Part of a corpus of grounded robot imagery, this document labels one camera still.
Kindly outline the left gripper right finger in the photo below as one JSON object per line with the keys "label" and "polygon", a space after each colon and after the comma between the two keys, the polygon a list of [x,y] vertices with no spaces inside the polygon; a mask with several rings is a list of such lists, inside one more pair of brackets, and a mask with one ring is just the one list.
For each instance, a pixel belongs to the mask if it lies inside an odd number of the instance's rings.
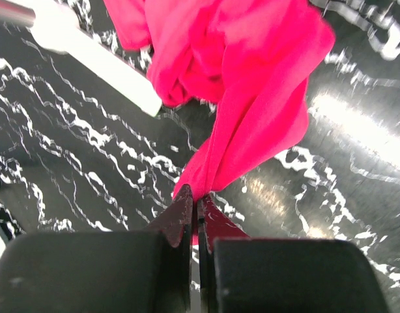
{"label": "left gripper right finger", "polygon": [[197,203],[203,312],[388,312],[374,271],[336,239],[254,238]]}

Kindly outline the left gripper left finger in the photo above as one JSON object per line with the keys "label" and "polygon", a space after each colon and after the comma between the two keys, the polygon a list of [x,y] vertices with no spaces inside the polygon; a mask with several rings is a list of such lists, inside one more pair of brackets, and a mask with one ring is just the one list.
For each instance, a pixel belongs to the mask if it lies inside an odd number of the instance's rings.
{"label": "left gripper left finger", "polygon": [[30,233],[0,258],[0,312],[187,312],[193,195],[142,230]]}

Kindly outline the pink red t shirt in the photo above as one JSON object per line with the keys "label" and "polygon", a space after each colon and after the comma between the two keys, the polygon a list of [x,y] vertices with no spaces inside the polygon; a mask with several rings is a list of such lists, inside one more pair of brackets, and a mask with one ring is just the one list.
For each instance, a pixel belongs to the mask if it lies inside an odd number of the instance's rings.
{"label": "pink red t shirt", "polygon": [[163,103],[217,106],[210,137],[175,190],[220,191],[296,145],[309,119],[310,74],[335,35],[307,1],[106,1],[121,46],[152,46],[147,71]]}

